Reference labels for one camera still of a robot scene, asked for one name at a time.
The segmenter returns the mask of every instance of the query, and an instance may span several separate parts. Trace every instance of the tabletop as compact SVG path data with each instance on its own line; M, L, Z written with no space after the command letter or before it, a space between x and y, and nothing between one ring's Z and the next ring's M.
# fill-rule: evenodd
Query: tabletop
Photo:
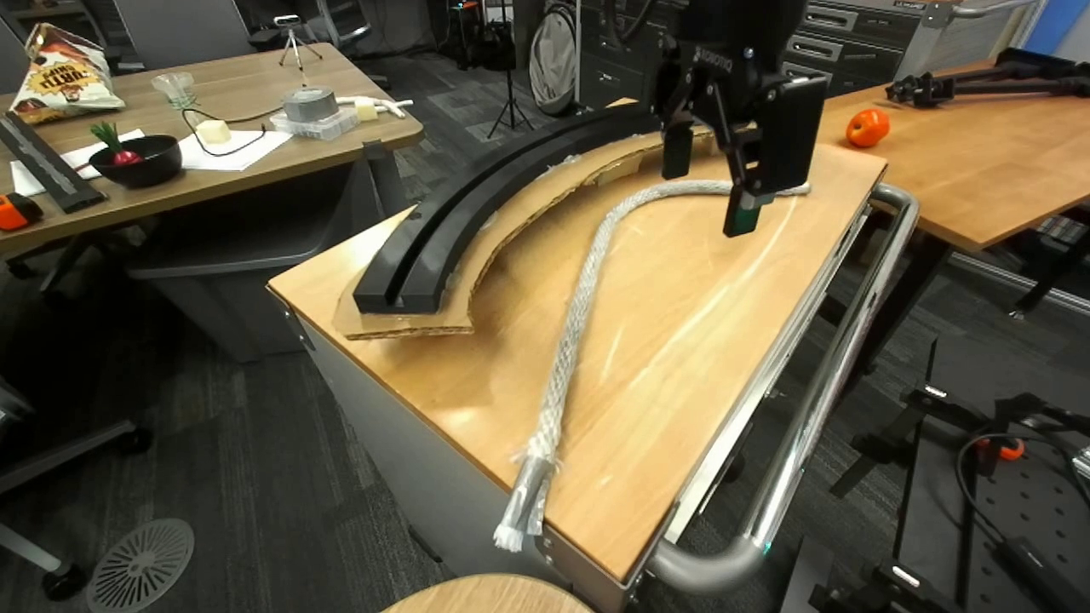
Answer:
M885 182L918 198L918 233L955 249L992 249L1090 193L1086 99L962 94L913 110L863 90L825 102L821 143L838 143L868 107L891 121L873 149L888 161Z
M573 167L541 175L519 198L564 190L560 182ZM713 438L742 432L751 405L740 410L740 399L765 375L779 334L803 321L803 295L821 287L883 170L878 157L818 146L814 193L779 198L745 237L722 237L725 198L679 198L624 222L597 290L546 512L597 569L624 584ZM702 157L690 178L725 182L728 170L722 157ZM275 277L273 292L510 488L593 230L656 182L642 167L541 215L479 277L465 334L340 334L337 310L397 219ZM472 244L506 226L503 211Z
M373 94L389 99L359 64L350 64L337 47L314 44L319 54L308 60L310 84L325 84L334 94ZM290 91L301 90L301 76L293 64L280 64L281 50L262 50L262 54L238 54L222 60L200 60L200 64L178 64L162 68L166 76L188 72L194 77L194 99L200 110L213 116L255 116L281 107ZM166 99L151 84L152 76L162 72L137 72L112 77L115 94L127 102L118 111L87 111L61 122L34 125L46 146L57 153L87 146L95 136L87 132L91 122L112 121L118 132L143 131L143 132L170 132L188 136L183 121L166 107ZM45 208L45 219L23 233L0 234L0 259L26 256L42 244L51 244L57 237L85 234L95 230L112 230L127 222L139 222L159 211L200 205L212 198L252 190L262 184L315 175L326 167L345 167L359 157L360 143L406 143L414 139L421 125L411 116L379 116L372 122L359 122L350 132L337 139L286 139L268 157L252 163L248 170L183 170L183 178L127 190L110 182L91 182L104 201L82 208L75 215L63 215L51 205L46 193L38 193L34 201ZM0 190L13 190L9 182L9 153L0 146Z

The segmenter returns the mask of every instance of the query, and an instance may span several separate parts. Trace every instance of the floor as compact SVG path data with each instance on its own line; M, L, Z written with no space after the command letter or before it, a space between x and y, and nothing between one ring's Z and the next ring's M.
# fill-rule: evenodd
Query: floor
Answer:
M365 68L384 72L389 90L411 99L411 111L427 122L427 139L397 153L409 193L427 198L445 175L529 131L498 122L506 99L502 72L460 72L436 54L382 58ZM513 91L535 131L560 122L531 110L526 83L513 77ZM773 613L800 542L838 551L849 576L885 563L902 471L878 468L846 502L828 488L854 461L853 437L883 426L900 399L922 386L932 340L940 349L932 386L982 412L1010 392L1076 410L1090 394L1078 368L1090 358L1090 321L1042 304L1014 323L1005 316L1014 295L982 277L942 268L875 368L834 410L756 578L725 597L681 597L647 578L633 593L633 610ZM765 465L764 450L779 437L828 334L818 323L803 338L778 399L745 437L742 468L684 533L690 549L714 551L733 539ZM0 371L38 405L38 416L2 438L0 465L124 416L152 429L152 450L139 458L97 453L0 502L9 528L69 551L85 569L151 518L188 521L196 536L189 569L152 610L372 613L445 578L445 569L411 542L308 354L236 366L118 265L85 259L54 300L0 273ZM0 610L85 610L82 597L46 602L38 572L13 556L0 556L0 576Z

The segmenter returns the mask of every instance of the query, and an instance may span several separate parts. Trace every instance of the desk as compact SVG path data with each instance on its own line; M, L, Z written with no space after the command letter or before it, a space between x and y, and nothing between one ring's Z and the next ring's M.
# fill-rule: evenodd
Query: desk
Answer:
M825 102L821 143L838 143L865 107L883 107L891 121L875 153L888 161L888 184L918 198L922 241L858 366L885 344L950 249L993 249L1090 193L1086 99L965 94L913 110L885 107L885 90L865 90Z
M397 219L273 279L347 426L414 536L453 572L535 572L597 610L619 610L661 536L684 528L690 502L707 495L778 380L885 167L821 146L814 193L771 205L745 237L717 234L722 198L681 198L625 219L570 394L546 508L548 559L498 551L491 536L535 429L593 230L625 193L661 182L649 163L638 175L607 170L612 182L581 175L599 157L611 167L615 149L647 143L656 149L656 136L633 136L581 153L513 193L535 201L581 184L491 261L469 334L350 340L337 323ZM722 182L728 170L704 157L690 178ZM484 233L503 230L513 201Z
M325 60L308 64L308 76L314 84L325 84L337 94L384 94L360 68L353 68L337 47L314 44ZM281 50L264 54L238 54L222 60L200 60L166 72L189 72L194 76L194 94L208 111L217 116L252 116L280 107L295 84L293 68L280 68ZM75 149L91 143L87 125L101 121L115 121L118 132L143 131L143 132L175 132L188 136L188 125L180 116L166 107L159 91L152 91L151 77L159 72L139 72L115 77L115 91L127 99L124 111L112 116L79 116L38 125L42 139L54 149ZM115 230L127 222L139 222L151 215L162 215L175 208L200 205L212 198L252 190L262 184L293 182L302 175L315 175L326 167L350 163L365 139L382 143L402 143L420 136L420 122L411 116L382 116L373 122L360 122L340 139L290 139L268 157L262 157L244 175L212 175L212 170L188 170L178 182L166 182L159 189L127 190L110 182L95 182L95 189L104 193L101 205L91 205L85 211L63 215L57 211L46 193L38 193L34 201L45 205L45 219L34 230L0 234L0 259L17 259L34 249L45 249L51 241L63 241L85 233ZM9 153L0 146L0 190L9 190Z

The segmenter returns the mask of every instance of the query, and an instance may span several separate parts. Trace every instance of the round stool seat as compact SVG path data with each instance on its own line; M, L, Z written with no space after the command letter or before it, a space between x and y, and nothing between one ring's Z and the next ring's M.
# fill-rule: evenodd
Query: round stool seat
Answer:
M389 605L389 613L590 613L564 589L531 576L462 576Z

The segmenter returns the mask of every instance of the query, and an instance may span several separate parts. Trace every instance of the stool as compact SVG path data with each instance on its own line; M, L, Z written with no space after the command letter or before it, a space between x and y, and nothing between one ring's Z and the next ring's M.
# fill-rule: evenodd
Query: stool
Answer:
M590 613L564 589L531 576L462 576L389 605L389 613Z

